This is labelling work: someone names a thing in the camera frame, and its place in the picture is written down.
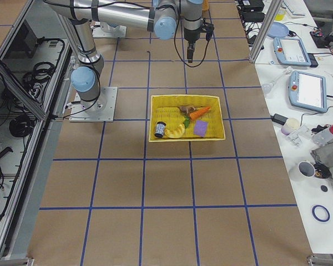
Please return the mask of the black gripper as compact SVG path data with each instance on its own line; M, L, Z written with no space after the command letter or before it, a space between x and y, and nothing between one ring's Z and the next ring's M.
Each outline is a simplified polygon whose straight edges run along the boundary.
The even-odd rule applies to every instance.
M184 27L184 38L188 41L188 47L187 47L187 60L188 63L193 62L193 56L195 51L195 43L200 38L201 28L190 30L186 27Z

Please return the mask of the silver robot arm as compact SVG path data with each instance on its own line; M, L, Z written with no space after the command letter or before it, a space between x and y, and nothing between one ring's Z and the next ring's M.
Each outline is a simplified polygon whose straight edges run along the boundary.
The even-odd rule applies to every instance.
M97 51L90 22L134 27L152 32L158 39L175 36L180 19L184 21L184 37L188 42L188 63L193 62L196 41L201 33L209 39L214 26L202 18L202 1L154 1L148 7L125 1L46 1L66 21L70 44L78 49L81 66L72 73L72 83L84 111L95 114L104 110L100 74L103 59Z

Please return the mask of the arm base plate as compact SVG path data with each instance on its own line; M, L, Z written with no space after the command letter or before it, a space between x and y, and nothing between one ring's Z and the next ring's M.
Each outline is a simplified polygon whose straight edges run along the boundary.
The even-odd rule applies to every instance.
M113 122L115 105L117 100L117 87L102 87L101 94L97 102L90 109L87 102L78 103L72 106L73 115L68 119L71 122Z
M125 38L127 32L126 26L112 26L106 23L100 23L93 26L92 35L95 39L116 39Z

